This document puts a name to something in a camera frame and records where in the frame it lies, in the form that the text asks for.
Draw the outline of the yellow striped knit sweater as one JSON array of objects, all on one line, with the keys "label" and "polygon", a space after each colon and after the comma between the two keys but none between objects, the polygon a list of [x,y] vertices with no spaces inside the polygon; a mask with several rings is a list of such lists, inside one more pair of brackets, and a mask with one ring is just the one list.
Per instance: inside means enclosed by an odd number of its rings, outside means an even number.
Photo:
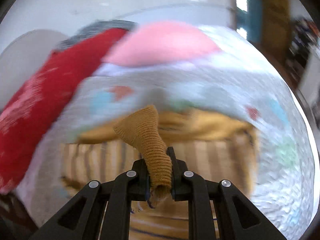
[{"label": "yellow striped knit sweater", "polygon": [[76,194],[92,180],[113,180],[133,161],[144,159],[151,174],[149,205],[169,194],[172,163],[167,149],[203,178],[231,180],[246,196],[254,190],[259,153],[258,130],[246,121],[196,108],[158,112],[153,105],[76,136],[61,147],[61,180]]}]

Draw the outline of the cluttered clothes rack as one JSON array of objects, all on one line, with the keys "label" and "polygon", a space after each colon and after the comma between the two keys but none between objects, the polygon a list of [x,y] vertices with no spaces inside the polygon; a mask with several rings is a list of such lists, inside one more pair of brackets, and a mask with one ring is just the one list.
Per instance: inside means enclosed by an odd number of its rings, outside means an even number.
[{"label": "cluttered clothes rack", "polygon": [[319,31],[310,19],[301,17],[291,24],[291,41],[286,53],[285,67],[294,83],[298,85],[309,59],[310,50],[316,46]]}]

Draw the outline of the red floral quilt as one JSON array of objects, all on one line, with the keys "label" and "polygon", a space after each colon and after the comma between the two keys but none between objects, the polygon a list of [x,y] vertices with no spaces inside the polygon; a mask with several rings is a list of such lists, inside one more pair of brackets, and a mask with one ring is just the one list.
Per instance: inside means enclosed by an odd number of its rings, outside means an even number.
[{"label": "red floral quilt", "polygon": [[14,94],[1,113],[1,194],[21,182],[36,146],[71,100],[78,84],[127,30],[111,28],[64,51],[45,64]]}]

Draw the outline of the patchwork heart bedspread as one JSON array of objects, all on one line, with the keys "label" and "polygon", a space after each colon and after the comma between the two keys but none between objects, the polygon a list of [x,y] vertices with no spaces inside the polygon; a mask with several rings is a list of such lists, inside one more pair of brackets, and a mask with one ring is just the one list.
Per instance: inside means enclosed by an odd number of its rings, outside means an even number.
[{"label": "patchwork heart bedspread", "polygon": [[297,98],[267,59],[236,32],[203,25],[222,53],[195,63],[94,75],[80,83],[71,102],[40,141],[29,169],[15,190],[36,224],[65,204],[58,181],[57,148],[76,132],[149,103],[163,110],[196,106],[250,121],[259,118],[261,153],[253,203],[284,234],[299,239],[319,204],[316,142]]}]

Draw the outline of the white arched headboard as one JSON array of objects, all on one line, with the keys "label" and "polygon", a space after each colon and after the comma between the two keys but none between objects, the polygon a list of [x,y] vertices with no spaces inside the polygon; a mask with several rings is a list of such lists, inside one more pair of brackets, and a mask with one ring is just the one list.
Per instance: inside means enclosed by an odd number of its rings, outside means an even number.
[{"label": "white arched headboard", "polygon": [[16,38],[1,53],[1,109],[45,63],[50,52],[68,36],[55,30],[38,29]]}]

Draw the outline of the pink pillow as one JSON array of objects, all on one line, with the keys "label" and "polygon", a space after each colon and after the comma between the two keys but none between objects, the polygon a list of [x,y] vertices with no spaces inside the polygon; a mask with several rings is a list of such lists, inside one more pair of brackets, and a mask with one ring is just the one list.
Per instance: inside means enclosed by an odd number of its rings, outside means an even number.
[{"label": "pink pillow", "polygon": [[121,67],[143,67],[198,59],[220,51],[199,28],[184,22],[160,21],[126,34],[101,61]]}]

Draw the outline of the grey checked cloth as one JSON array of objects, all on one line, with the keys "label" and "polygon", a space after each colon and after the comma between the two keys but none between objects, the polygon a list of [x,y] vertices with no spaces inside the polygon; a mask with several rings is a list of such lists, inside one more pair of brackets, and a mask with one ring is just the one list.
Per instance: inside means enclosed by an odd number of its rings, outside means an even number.
[{"label": "grey checked cloth", "polygon": [[55,51],[64,51],[71,48],[77,43],[83,40],[92,38],[95,35],[103,33],[104,31],[112,28],[124,29],[131,31],[136,27],[135,22],[126,20],[111,20],[111,21],[95,21],[83,28],[81,28],[75,35],[69,37],[66,40],[59,42],[54,48]]}]

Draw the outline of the wooden door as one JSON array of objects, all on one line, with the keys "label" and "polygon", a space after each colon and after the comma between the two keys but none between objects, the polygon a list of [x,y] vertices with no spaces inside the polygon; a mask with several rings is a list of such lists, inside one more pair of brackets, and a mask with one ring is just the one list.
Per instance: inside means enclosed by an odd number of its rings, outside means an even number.
[{"label": "wooden door", "polygon": [[263,23],[261,44],[279,62],[284,62],[291,26],[289,0],[262,0]]}]

